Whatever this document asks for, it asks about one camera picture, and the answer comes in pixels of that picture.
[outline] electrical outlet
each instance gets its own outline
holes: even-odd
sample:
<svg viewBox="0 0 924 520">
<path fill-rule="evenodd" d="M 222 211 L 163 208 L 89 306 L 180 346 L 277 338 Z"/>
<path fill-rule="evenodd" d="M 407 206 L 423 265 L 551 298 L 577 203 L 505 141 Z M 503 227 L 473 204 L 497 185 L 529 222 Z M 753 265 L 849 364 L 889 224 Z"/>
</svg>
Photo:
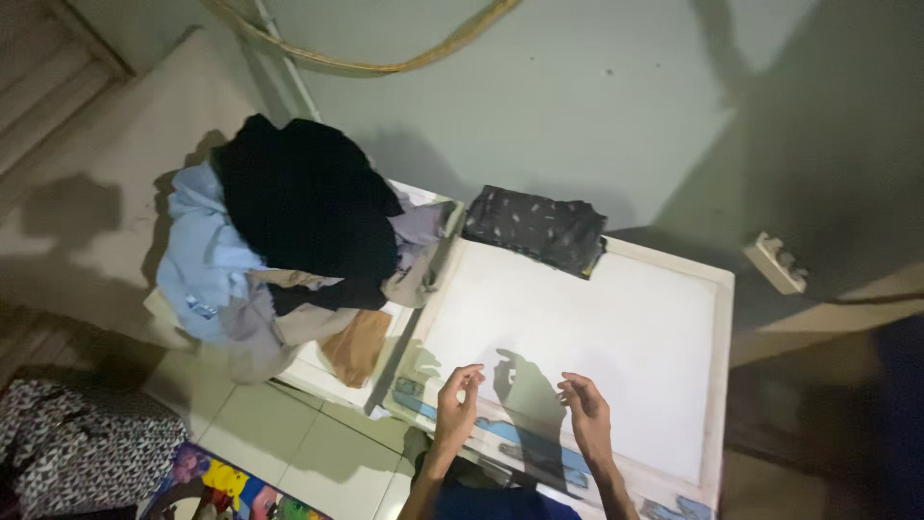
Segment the electrical outlet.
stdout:
<svg viewBox="0 0 924 520">
<path fill-rule="evenodd" d="M 752 245 L 745 248 L 745 255 L 779 292 L 805 292 L 809 273 L 796 267 L 796 259 L 783 249 L 780 239 L 762 232 Z"/>
</svg>

